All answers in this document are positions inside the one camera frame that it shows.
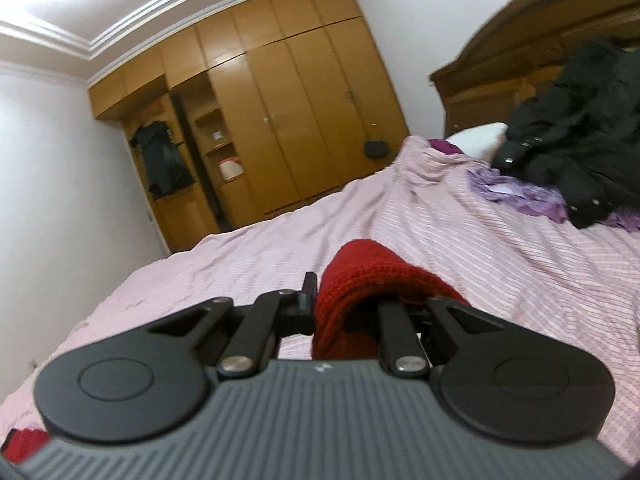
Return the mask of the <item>red knitted garment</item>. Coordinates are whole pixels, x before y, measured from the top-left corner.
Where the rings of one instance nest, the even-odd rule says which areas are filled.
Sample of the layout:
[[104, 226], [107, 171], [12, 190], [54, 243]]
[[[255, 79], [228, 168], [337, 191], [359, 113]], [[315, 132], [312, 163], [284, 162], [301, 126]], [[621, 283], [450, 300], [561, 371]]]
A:
[[370, 360], [378, 356], [373, 336], [384, 295], [417, 304], [442, 296], [465, 299], [437, 275], [408, 263], [374, 240], [352, 240], [322, 274], [314, 316], [311, 356], [319, 360]]

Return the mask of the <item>dark clothes hanging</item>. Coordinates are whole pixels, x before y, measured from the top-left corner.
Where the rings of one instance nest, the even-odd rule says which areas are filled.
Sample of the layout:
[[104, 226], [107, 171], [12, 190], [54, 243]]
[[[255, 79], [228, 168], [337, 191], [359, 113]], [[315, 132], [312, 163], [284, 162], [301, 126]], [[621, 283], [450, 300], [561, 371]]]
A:
[[137, 128], [129, 145], [140, 150], [148, 191], [154, 200], [188, 188], [195, 182], [166, 122], [150, 122]]

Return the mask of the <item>pink checked bed sheet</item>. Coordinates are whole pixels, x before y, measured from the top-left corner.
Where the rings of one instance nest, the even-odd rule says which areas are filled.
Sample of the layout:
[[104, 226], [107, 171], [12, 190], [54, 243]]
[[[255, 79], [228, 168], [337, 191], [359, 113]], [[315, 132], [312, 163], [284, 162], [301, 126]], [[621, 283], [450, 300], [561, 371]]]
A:
[[409, 136], [387, 168], [312, 205], [137, 270], [60, 345], [91, 344], [216, 296], [249, 304], [322, 273], [351, 240], [376, 240], [473, 307], [597, 356], [616, 397], [601, 441], [639, 458], [639, 237], [529, 217], [470, 190], [478, 161]]

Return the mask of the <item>white box on shelf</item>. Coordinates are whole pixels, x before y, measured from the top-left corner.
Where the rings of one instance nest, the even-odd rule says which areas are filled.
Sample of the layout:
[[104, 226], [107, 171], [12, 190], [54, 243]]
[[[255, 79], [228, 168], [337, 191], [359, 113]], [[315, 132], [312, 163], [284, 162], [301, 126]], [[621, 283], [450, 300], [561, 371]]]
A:
[[237, 157], [229, 157], [221, 160], [218, 168], [224, 182], [230, 182], [244, 174], [244, 168]]

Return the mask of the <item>purple frilly garment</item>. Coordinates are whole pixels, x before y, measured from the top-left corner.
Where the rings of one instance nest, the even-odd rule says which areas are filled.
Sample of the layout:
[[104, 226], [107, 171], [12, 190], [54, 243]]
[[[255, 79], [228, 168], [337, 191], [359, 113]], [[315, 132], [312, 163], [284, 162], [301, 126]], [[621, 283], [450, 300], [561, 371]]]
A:
[[503, 176], [498, 170], [480, 167], [466, 172], [469, 188], [488, 202], [501, 204], [531, 217], [546, 217], [554, 223], [570, 222], [577, 229], [603, 224], [629, 233], [639, 231], [639, 211], [620, 207], [605, 219], [585, 223], [570, 218], [570, 207], [555, 188], [542, 188], [533, 183]]

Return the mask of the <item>small black bag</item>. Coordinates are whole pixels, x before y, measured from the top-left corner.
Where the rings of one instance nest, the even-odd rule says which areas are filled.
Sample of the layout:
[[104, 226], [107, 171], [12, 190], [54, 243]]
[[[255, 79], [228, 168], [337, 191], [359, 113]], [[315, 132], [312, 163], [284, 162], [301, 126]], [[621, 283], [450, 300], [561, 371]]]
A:
[[362, 149], [368, 159], [381, 159], [390, 152], [390, 147], [383, 140], [367, 140], [363, 143]]

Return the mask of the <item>magenta cloth by pillow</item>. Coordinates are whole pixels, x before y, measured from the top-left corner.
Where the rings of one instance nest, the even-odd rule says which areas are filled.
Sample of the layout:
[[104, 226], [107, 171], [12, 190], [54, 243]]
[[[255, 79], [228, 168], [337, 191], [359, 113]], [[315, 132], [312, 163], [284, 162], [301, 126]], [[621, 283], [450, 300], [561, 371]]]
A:
[[434, 150], [437, 150], [445, 155], [462, 154], [462, 151], [457, 147], [457, 145], [454, 145], [445, 139], [430, 139], [428, 140], [428, 143], [432, 148], [434, 148]]

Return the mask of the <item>white pillow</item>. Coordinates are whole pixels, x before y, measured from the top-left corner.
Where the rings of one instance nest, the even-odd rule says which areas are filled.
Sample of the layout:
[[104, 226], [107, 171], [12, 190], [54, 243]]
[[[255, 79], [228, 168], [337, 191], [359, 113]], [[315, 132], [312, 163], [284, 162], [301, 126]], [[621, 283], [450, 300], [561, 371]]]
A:
[[448, 136], [447, 141], [466, 156], [491, 162], [500, 145], [506, 140], [507, 128], [508, 125], [504, 122], [491, 122], [463, 129]]

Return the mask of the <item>wooden wardrobe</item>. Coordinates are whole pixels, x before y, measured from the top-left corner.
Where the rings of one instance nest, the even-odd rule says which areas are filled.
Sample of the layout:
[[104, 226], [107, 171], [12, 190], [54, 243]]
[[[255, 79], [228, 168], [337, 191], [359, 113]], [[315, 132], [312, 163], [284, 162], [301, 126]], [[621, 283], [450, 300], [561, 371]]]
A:
[[[356, 0], [248, 0], [146, 49], [93, 84], [93, 115], [127, 140], [166, 122], [195, 182], [154, 200], [130, 148], [160, 232], [174, 252], [209, 234], [308, 205], [373, 174], [408, 129]], [[363, 154], [367, 140], [390, 147]], [[244, 174], [224, 182], [218, 164]]]

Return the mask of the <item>black jacket on bed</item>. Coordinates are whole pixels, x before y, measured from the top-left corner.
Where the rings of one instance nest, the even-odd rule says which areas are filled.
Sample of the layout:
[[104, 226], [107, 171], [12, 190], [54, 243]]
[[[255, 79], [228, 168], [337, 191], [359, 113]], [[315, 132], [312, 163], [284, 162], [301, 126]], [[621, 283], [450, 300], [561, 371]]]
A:
[[491, 167], [555, 188], [573, 226], [639, 206], [639, 51], [590, 41], [512, 112]]

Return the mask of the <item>dark wooden headboard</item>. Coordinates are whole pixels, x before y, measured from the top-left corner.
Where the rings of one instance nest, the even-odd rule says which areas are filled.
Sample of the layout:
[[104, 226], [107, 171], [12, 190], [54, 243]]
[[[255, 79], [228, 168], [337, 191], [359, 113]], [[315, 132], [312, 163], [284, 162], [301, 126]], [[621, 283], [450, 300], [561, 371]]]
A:
[[511, 0], [430, 76], [445, 110], [444, 135], [504, 122], [595, 39], [637, 49], [639, 0]]

